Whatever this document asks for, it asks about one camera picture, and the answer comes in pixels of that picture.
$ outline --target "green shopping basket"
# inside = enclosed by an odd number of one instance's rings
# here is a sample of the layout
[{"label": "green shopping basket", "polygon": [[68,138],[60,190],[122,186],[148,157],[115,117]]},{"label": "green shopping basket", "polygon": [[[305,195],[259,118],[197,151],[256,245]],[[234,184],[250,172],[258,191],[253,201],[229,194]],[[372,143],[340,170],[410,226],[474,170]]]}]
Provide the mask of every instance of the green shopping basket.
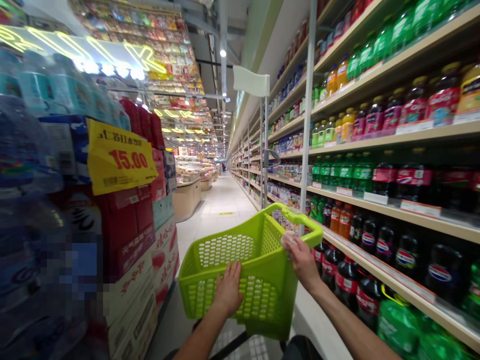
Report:
[{"label": "green shopping basket", "polygon": [[276,209],[292,223],[312,230],[302,237],[310,248],[320,244],[322,228],[278,202],[234,228],[194,241],[178,276],[188,318],[205,315],[214,299],[218,274],[224,273],[228,262],[238,260],[244,296],[233,318],[245,325],[249,335],[289,339],[298,279],[281,244],[285,229],[270,216]]}]

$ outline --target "orange juice bottle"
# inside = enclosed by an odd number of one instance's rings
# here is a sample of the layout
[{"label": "orange juice bottle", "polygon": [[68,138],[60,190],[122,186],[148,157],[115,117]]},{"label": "orange juice bottle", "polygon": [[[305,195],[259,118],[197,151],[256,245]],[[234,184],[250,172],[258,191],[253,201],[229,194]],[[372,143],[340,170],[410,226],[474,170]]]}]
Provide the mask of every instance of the orange juice bottle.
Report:
[{"label": "orange juice bottle", "polygon": [[347,70],[349,69],[349,54],[346,53],[343,55],[341,64],[338,66],[338,71],[336,72],[336,88],[338,91],[347,84]]},{"label": "orange juice bottle", "polygon": [[338,231],[338,234],[345,239],[350,237],[350,222],[353,215],[352,205],[345,204],[345,207],[340,213],[340,227]]},{"label": "orange juice bottle", "polygon": [[337,64],[331,66],[331,71],[326,79],[326,96],[331,97],[337,92]]},{"label": "orange juice bottle", "polygon": [[346,110],[346,115],[343,117],[341,134],[340,134],[340,143],[345,144],[352,141],[352,134],[354,132],[354,122],[355,122],[355,110],[353,107],[349,107]]},{"label": "orange juice bottle", "polygon": [[340,212],[342,211],[342,202],[335,201],[335,206],[331,209],[330,230],[339,233],[340,230]]}]

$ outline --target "store shelf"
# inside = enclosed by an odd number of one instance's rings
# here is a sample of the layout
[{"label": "store shelf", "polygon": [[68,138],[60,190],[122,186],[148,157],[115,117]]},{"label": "store shelf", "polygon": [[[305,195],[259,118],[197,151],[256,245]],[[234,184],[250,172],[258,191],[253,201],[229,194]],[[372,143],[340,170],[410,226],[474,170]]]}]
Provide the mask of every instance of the store shelf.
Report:
[{"label": "store shelf", "polygon": [[356,197],[342,195],[333,191],[318,189],[313,186],[308,186],[307,190],[309,192],[323,195],[335,200],[340,200],[342,202],[352,204],[354,206],[367,209],[379,214],[383,214],[385,216],[403,220],[405,222],[416,224],[427,229],[432,229],[440,233],[452,235],[460,239],[480,244],[480,229],[469,227],[467,226],[467,223],[460,224],[460,222],[447,222],[433,217],[427,217],[413,212],[404,211],[396,207],[382,205]]},{"label": "store shelf", "polygon": [[276,180],[276,181],[279,181],[281,183],[285,183],[285,184],[289,184],[289,185],[292,185],[296,188],[301,188],[302,185],[299,183],[299,182],[295,182],[295,181],[290,181],[290,180],[285,180],[283,178],[281,178],[280,176],[278,175],[273,175],[273,174],[268,174],[268,178],[269,179],[272,179],[272,180]]},{"label": "store shelf", "polygon": [[325,240],[333,244],[338,250],[353,259],[362,268],[392,288],[474,351],[480,352],[480,329],[468,323],[460,310],[441,299],[437,299],[437,296],[430,290],[363,251],[360,247],[334,233],[326,226],[314,219],[311,220],[322,227]]},{"label": "store shelf", "polygon": [[369,97],[381,94],[382,88],[418,75],[427,64],[439,62],[451,54],[472,45],[480,31],[480,4],[441,26],[412,46],[401,51],[383,64],[368,70],[341,92],[336,92],[318,104],[312,114],[331,114],[344,110]]}]

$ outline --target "yellow price sign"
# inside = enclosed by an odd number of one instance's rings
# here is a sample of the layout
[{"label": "yellow price sign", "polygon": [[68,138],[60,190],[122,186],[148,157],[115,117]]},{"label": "yellow price sign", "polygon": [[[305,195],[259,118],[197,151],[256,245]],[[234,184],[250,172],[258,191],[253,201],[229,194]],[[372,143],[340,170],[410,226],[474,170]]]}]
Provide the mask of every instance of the yellow price sign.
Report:
[{"label": "yellow price sign", "polygon": [[88,140],[94,195],[150,184],[158,177],[152,145],[137,134],[89,119]]}]

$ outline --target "soda bottle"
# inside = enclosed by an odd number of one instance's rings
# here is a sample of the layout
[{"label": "soda bottle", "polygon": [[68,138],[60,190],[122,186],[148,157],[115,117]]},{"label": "soda bottle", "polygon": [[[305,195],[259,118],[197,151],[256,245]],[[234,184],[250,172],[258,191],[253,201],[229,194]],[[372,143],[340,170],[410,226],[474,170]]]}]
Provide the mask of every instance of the soda bottle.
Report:
[{"label": "soda bottle", "polygon": [[373,170],[373,193],[392,198],[397,188],[397,169],[393,164],[393,150],[385,150],[380,164]]},{"label": "soda bottle", "polygon": [[337,274],[337,265],[344,259],[344,254],[335,246],[330,244],[325,251],[321,262],[322,273],[321,280],[327,284],[331,291],[335,291],[335,275]]},{"label": "soda bottle", "polygon": [[400,16],[393,25],[391,51],[396,53],[413,40],[412,23],[414,21],[416,0],[405,0],[400,10]]},{"label": "soda bottle", "polygon": [[352,215],[352,205],[346,203],[340,212],[340,228],[338,229],[338,234],[345,239],[348,239],[350,236]]},{"label": "soda bottle", "polygon": [[392,53],[392,34],[394,32],[394,21],[392,14],[383,19],[383,28],[378,34],[373,46],[373,64],[378,64],[387,59]]},{"label": "soda bottle", "polygon": [[364,218],[360,210],[357,210],[351,218],[350,236],[348,240],[351,243],[360,246],[362,243],[362,235],[364,233]]},{"label": "soda bottle", "polygon": [[480,259],[471,266],[470,292],[463,300],[462,308],[480,321]]},{"label": "soda bottle", "polygon": [[452,62],[441,69],[442,77],[434,86],[435,93],[428,99],[426,118],[433,126],[451,125],[460,100],[460,62]]},{"label": "soda bottle", "polygon": [[330,223],[332,222],[333,203],[334,200],[332,198],[329,198],[327,200],[327,203],[325,204],[325,207],[323,208],[323,225],[325,225],[327,228],[330,228]]},{"label": "soda bottle", "polygon": [[330,162],[330,155],[326,155],[325,158],[323,159],[323,163],[321,164],[320,167],[320,176],[319,176],[319,182],[323,185],[329,185],[330,184],[330,167],[332,166]]},{"label": "soda bottle", "polygon": [[430,251],[425,286],[453,305],[463,300],[462,282],[468,278],[465,257],[457,250],[435,244]]},{"label": "soda bottle", "polygon": [[355,80],[360,75],[360,55],[362,53],[362,44],[355,44],[353,47],[353,54],[351,55],[350,62],[348,63],[348,70],[346,72],[347,84],[352,80]]},{"label": "soda bottle", "polygon": [[353,170],[353,190],[372,192],[372,176],[374,163],[370,159],[370,152],[364,151],[360,161]]},{"label": "soda bottle", "polygon": [[358,264],[345,256],[336,268],[335,295],[354,314],[358,311],[357,288],[360,277]]},{"label": "soda bottle", "polygon": [[366,273],[365,278],[358,283],[356,300],[358,310],[356,315],[374,333],[377,333],[377,325],[382,300],[381,282],[373,275]]},{"label": "soda bottle", "polygon": [[398,170],[396,183],[398,185],[398,198],[417,203],[430,203],[430,185],[433,171],[425,165],[425,148],[413,149],[412,161]]},{"label": "soda bottle", "polygon": [[374,45],[375,45],[375,32],[371,31],[366,36],[366,44],[363,47],[360,55],[359,75],[366,72],[374,64]]},{"label": "soda bottle", "polygon": [[396,254],[396,247],[395,231],[391,224],[387,222],[378,231],[375,256],[385,264],[391,265]]},{"label": "soda bottle", "polygon": [[342,202],[335,201],[335,206],[331,209],[330,230],[339,233],[340,230],[340,212],[342,211]]},{"label": "soda bottle", "polygon": [[417,235],[413,231],[407,230],[407,233],[403,234],[398,242],[394,267],[409,278],[416,280],[419,257],[420,251]]},{"label": "soda bottle", "polygon": [[378,225],[375,218],[370,217],[363,224],[360,247],[369,254],[375,254],[377,248]]},{"label": "soda bottle", "polygon": [[401,110],[398,125],[408,125],[425,119],[427,109],[427,85],[428,77],[420,76],[413,80],[413,87],[406,96],[406,104]]}]

